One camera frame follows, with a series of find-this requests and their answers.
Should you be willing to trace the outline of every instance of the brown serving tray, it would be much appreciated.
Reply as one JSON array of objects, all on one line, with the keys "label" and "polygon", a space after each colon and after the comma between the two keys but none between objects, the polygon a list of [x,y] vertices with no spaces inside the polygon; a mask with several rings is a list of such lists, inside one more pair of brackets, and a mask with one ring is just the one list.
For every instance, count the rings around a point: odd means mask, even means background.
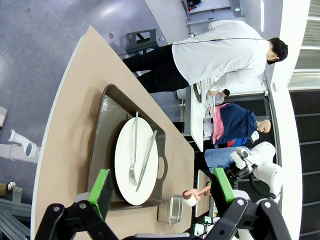
[{"label": "brown serving tray", "polygon": [[[122,197],[115,176],[115,151],[118,136],[125,123],[139,112],[139,117],[146,120],[152,130],[157,130],[156,144],[159,161],[164,163],[164,171],[161,178],[156,179],[154,189],[148,200],[141,205],[131,205]],[[87,172],[86,191],[91,191],[98,173],[101,169],[110,169],[114,197],[110,210],[127,210],[137,208],[155,207],[161,204],[163,182],[168,172],[168,162],[165,156],[166,134],[145,112],[143,112],[132,100],[130,100],[114,84],[105,87],[100,101],[99,111],[93,131],[91,155]]]}]

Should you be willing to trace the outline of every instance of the green tape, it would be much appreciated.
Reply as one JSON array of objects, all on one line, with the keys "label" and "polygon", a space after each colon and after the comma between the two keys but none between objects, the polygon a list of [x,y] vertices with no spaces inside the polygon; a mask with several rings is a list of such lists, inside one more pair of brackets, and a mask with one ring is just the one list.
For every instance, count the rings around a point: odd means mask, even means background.
[{"label": "green tape", "polygon": [[235,199],[235,195],[228,181],[227,175],[225,174],[224,169],[222,167],[214,168],[213,173],[220,183],[226,202],[231,203]]},{"label": "green tape", "polygon": [[91,193],[89,195],[88,201],[91,203],[91,205],[93,205],[95,207],[95,209],[97,210],[98,214],[100,215],[100,217],[102,218],[102,214],[98,205],[98,199],[100,197],[101,191],[104,188],[108,173],[109,173],[109,169],[101,169],[98,177],[96,178],[94,185],[92,187]]}]

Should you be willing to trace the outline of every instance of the silver fork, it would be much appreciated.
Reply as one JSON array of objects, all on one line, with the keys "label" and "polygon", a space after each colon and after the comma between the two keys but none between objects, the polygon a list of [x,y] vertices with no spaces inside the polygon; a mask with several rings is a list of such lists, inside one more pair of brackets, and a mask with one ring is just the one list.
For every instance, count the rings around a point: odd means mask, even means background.
[{"label": "silver fork", "polygon": [[135,136],[134,136],[134,160],[133,164],[129,168],[129,178],[133,186],[137,185],[136,176],[135,176],[135,164],[137,156],[137,136],[138,136],[138,112],[135,113]]}]

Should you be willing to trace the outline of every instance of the man's hand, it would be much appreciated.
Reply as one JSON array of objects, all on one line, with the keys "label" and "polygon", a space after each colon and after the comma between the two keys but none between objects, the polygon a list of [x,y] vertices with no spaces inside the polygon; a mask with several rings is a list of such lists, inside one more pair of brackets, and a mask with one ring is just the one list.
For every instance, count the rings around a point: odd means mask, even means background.
[{"label": "man's hand", "polygon": [[208,90],[208,95],[209,96],[216,96],[217,95],[217,93],[218,93],[218,91],[210,91],[210,90]]}]

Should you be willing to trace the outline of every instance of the knife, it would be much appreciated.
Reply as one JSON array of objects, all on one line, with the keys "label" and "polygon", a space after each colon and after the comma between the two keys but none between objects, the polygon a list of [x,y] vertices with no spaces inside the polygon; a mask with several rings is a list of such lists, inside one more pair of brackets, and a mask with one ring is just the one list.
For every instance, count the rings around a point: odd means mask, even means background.
[{"label": "knife", "polygon": [[151,143],[150,143],[150,146],[149,146],[149,150],[148,150],[148,153],[146,155],[145,163],[143,165],[142,172],[140,174],[139,182],[138,182],[138,185],[136,186],[135,192],[138,192],[140,184],[142,182],[142,179],[144,178],[145,171],[146,171],[146,168],[147,168],[147,163],[148,163],[148,160],[149,160],[149,156],[150,156],[150,153],[151,153],[152,146],[154,145],[154,141],[156,139],[156,135],[157,135],[157,130],[154,130],[153,135],[152,135],[152,140],[151,140]]}]

